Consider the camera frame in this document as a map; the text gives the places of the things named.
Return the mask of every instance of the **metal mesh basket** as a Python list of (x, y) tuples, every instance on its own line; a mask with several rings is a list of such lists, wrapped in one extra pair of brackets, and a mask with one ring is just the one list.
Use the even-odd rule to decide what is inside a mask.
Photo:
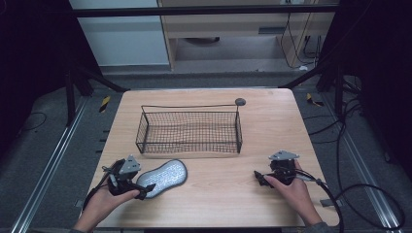
[[(204, 111), (233, 106), (233, 111)], [(187, 151), (237, 152), (242, 148), (236, 105), (165, 107), (142, 106), (136, 138), (141, 153)]]

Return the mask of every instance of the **aluminum rail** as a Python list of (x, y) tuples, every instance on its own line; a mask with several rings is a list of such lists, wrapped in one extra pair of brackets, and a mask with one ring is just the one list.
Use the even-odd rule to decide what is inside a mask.
[[(337, 117), (334, 114), (334, 111), (332, 109), (332, 100), (326, 94), (322, 94), (323, 98), (326, 100), (326, 106), (328, 110), (332, 113), (334, 120), (337, 120)], [(346, 149), (348, 150), (348, 156), (350, 157), (357, 173), (358, 176), (360, 177), (360, 180), (363, 183), (367, 184), (372, 184), (375, 186), (378, 186), (378, 183), (376, 182), (373, 174), (370, 172), (368, 169), (366, 163), (363, 161), (361, 153), (358, 151), (355, 142), (353, 141), (351, 135), (349, 132), (346, 132), (342, 140), (346, 146)], [(375, 209), (376, 214), (378, 215), (379, 219), (382, 222), (382, 225), (385, 227), (397, 227), (399, 226), (399, 222), (395, 216), (394, 211), (392, 210), (386, 196), (379, 190), (375, 189), (366, 189), (366, 193), (369, 197), (370, 202), (372, 203), (372, 206)], [(397, 233), (402, 233), (403, 230), (394, 230), (390, 231), (388, 230), (387, 232), (397, 232)]]
[(37, 209), (42, 202), (46, 191), (48, 190), (49, 184), (54, 177), (54, 174), (58, 168), (58, 165), (63, 158), (64, 152), (73, 137), (74, 132), (82, 118), (82, 115), (85, 111), (86, 103), (88, 98), (82, 97), (79, 103), (79, 107), (77, 110), (77, 116), (73, 120), (72, 124), (67, 126), (64, 130), (60, 141), (57, 143), (57, 146), (54, 149), (53, 154), (47, 164), (42, 176), (40, 177), (39, 181), (36, 184), (33, 192), (30, 195), (26, 205), (24, 206), (23, 210), (21, 211), (20, 215), (18, 216), (15, 224), (12, 227), (12, 233), (24, 233), (27, 231), (31, 220), (33, 219), (34, 215), (37, 212)]

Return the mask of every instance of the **handheld controller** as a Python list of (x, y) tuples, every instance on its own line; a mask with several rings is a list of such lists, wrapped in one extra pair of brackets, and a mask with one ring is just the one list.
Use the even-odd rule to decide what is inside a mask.
[[(285, 185), (291, 184), (296, 176), (294, 166), (294, 160), (296, 158), (299, 158), (299, 155), (284, 150), (280, 150), (269, 156), (269, 159), (271, 160), (269, 166), (273, 173), (266, 174), (266, 176), (274, 177)], [(260, 185), (273, 187), (264, 179), (263, 174), (255, 171), (255, 177)]]
[(137, 189), (140, 193), (135, 199), (143, 200), (148, 192), (155, 188), (155, 183), (144, 187), (132, 182), (132, 179), (140, 171), (140, 164), (133, 155), (129, 155), (127, 159), (116, 161), (110, 169), (106, 168), (105, 170), (109, 172), (108, 187), (114, 196)]

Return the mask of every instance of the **human hand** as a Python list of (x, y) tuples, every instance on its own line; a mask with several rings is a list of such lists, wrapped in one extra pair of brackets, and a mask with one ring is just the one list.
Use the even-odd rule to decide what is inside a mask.
[[(294, 161), (296, 169), (301, 169), (297, 160)], [(289, 185), (284, 185), (276, 178), (264, 176), (264, 178), (275, 187), (282, 196), (287, 200), (288, 204), (300, 215), (306, 226), (314, 225), (322, 222), (321, 217), (316, 211), (312, 200), (310, 199), (309, 191), (306, 183), (301, 179), (293, 179)]]
[(73, 229), (91, 232), (97, 224), (105, 219), (115, 208), (139, 195), (139, 190), (131, 190), (122, 195), (114, 196), (109, 191), (107, 180), (88, 201), (78, 222)]

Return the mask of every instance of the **shoe insole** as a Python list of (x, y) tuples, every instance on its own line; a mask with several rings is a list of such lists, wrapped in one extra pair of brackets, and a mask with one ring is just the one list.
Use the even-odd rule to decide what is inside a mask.
[(162, 192), (183, 184), (188, 177), (185, 164), (179, 159), (170, 160), (160, 167), (146, 172), (137, 179), (136, 184), (147, 186), (155, 183), (155, 187), (148, 192), (146, 198), (157, 197)]

